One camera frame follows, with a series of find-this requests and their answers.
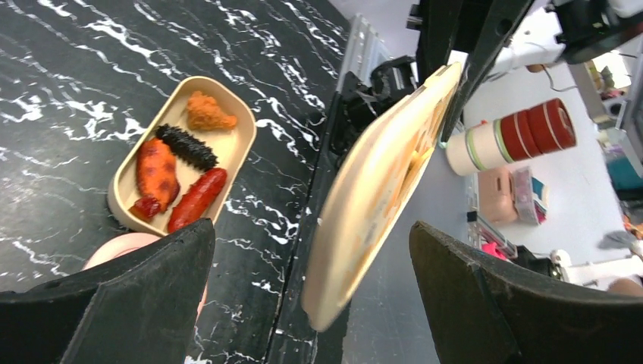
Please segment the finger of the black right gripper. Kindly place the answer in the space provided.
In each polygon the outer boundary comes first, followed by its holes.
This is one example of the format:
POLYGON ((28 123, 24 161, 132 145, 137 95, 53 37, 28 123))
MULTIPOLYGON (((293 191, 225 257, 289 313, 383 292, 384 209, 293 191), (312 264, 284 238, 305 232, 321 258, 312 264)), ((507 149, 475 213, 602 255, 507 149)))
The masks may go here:
POLYGON ((532 4, 532 1, 496 0, 484 11, 485 20, 478 32, 475 47, 466 59, 458 89, 444 115, 442 142, 449 140, 464 106, 490 72, 501 49, 515 33, 532 4))

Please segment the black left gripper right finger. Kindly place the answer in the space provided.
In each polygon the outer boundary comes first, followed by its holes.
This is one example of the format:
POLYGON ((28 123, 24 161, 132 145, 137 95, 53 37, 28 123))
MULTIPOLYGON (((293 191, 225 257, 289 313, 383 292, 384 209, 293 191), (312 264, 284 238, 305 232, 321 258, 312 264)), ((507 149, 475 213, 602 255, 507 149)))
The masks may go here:
POLYGON ((640 363, 642 300, 540 275, 417 221, 409 252, 442 363, 640 363))

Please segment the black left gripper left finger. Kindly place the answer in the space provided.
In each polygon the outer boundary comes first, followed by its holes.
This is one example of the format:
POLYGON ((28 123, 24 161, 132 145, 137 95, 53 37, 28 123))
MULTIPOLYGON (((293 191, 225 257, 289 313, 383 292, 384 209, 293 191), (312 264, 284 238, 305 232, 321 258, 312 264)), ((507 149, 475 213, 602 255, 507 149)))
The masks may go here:
POLYGON ((201 218, 131 253, 1 294, 3 363, 182 363, 215 252, 201 218))

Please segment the pink lunch box lid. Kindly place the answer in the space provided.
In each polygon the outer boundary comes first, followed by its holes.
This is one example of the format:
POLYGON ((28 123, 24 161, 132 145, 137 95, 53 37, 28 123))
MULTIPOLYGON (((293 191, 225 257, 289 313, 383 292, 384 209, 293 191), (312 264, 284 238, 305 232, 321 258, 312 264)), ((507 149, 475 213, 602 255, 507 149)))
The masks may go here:
POLYGON ((130 233, 101 246, 85 269, 133 259, 133 269, 115 280, 114 287, 105 288, 105 302, 116 303, 128 318, 197 320, 205 305, 211 251, 211 245, 194 234, 176 233, 160 239, 130 233))

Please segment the grilled red sausage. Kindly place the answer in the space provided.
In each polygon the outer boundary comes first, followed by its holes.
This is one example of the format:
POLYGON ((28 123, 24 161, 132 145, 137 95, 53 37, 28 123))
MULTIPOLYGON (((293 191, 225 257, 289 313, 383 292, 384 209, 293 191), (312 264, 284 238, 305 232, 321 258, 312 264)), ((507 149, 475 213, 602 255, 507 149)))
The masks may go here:
POLYGON ((141 197, 153 197, 166 212, 180 192, 177 159, 158 138, 145 141, 136 155, 136 185, 141 197))

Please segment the beige lunch box tray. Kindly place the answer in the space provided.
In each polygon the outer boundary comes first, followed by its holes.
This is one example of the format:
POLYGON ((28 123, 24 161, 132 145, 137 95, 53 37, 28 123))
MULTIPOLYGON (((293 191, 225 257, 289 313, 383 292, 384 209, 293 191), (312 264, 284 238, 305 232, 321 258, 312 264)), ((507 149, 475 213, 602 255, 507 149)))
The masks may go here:
POLYGON ((213 222, 217 221, 235 178, 254 143, 256 119, 242 99, 223 84, 209 77, 193 76, 182 80, 124 158, 108 187, 107 203, 111 213, 116 220, 132 231, 155 234, 160 237, 167 234, 171 207, 165 213, 156 215, 150 222, 140 220, 129 212, 129 208, 141 197, 136 185, 137 152, 145 141, 152 139, 158 126, 167 124, 187 127, 188 98, 196 91, 214 97, 225 113, 237 117, 237 126, 233 130, 193 132, 195 138, 212 148, 218 157, 218 166, 227 171, 226 184, 214 202, 204 211, 203 217, 210 218, 213 222))

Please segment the dark brown sea cucumber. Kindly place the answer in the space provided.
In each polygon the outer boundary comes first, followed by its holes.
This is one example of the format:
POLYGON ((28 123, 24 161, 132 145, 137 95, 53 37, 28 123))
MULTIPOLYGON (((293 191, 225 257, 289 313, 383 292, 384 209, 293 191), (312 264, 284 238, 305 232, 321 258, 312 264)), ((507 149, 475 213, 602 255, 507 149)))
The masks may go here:
POLYGON ((154 135, 177 157, 199 171, 209 171, 218 165, 218 157, 205 142, 178 126, 160 125, 155 128, 154 135))

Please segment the beige lunch box lid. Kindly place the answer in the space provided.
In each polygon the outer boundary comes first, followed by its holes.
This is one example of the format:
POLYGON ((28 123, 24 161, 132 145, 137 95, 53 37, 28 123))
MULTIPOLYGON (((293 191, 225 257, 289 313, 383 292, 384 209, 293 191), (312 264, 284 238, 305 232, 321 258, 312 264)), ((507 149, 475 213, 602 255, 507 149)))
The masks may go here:
POLYGON ((301 293, 313 330, 339 316, 416 190, 462 73, 459 62, 441 66, 348 152, 321 210, 301 293))

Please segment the fried chicken piece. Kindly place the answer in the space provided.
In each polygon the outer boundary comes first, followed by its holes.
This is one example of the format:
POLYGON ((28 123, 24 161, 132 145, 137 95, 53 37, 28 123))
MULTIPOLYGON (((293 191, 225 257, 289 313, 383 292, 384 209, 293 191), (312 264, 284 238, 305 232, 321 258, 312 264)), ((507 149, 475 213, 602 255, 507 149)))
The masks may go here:
POLYGON ((200 91, 195 91, 187 100, 187 126, 196 131, 232 130, 237 126, 237 117, 226 114, 217 100, 200 91))

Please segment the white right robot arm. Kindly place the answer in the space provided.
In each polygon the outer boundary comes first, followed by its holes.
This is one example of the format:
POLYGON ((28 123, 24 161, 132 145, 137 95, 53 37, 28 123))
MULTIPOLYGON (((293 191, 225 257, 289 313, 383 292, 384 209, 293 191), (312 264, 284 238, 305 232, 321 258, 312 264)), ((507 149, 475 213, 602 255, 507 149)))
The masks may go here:
POLYGON ((466 54, 456 93, 444 114, 449 140, 466 103, 489 77, 536 64, 581 64, 642 32, 640 1, 420 1, 406 26, 419 31, 419 80, 466 54))

